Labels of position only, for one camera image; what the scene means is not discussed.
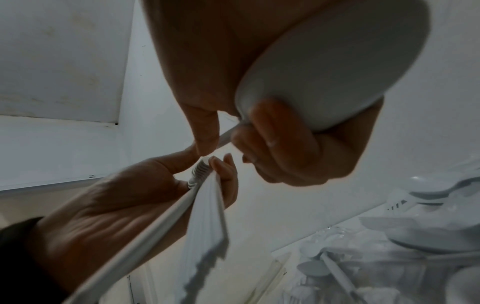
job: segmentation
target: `person's left hand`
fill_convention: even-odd
[[[199,159],[194,146],[145,160],[107,177],[43,218],[27,240],[34,259],[67,292],[75,291],[109,259],[188,192],[174,174]],[[238,195],[237,169],[231,154],[211,158],[221,177],[225,207]],[[150,253],[153,257],[185,235],[187,212]]]

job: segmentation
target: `black sleeve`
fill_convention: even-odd
[[[62,303],[68,294],[34,261],[24,241],[41,218],[0,230],[2,303]]]

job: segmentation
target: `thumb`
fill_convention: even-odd
[[[162,164],[171,174],[177,174],[191,168],[200,159],[195,144],[183,151],[157,157],[154,161]]]
[[[190,123],[200,156],[207,156],[217,148],[220,137],[220,122],[217,111],[209,111],[190,105],[180,105]]]

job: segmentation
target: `stained ceiling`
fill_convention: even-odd
[[[0,2],[0,115],[117,122],[135,0]]]

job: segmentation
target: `hand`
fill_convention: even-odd
[[[73,292],[189,189],[175,173],[192,167],[199,156],[185,151],[148,159],[107,177],[42,219],[27,240],[36,261],[68,292]],[[221,177],[226,207],[238,194],[231,154],[211,158]],[[185,214],[150,254],[168,248],[187,231]]]
[[[235,90],[283,32],[338,0],[143,0],[160,63],[201,155],[219,139],[217,111],[237,115]]]
[[[356,117],[314,134],[286,104],[266,100],[250,111],[253,125],[239,126],[232,142],[269,183],[325,184],[349,175],[369,141],[383,99]]]

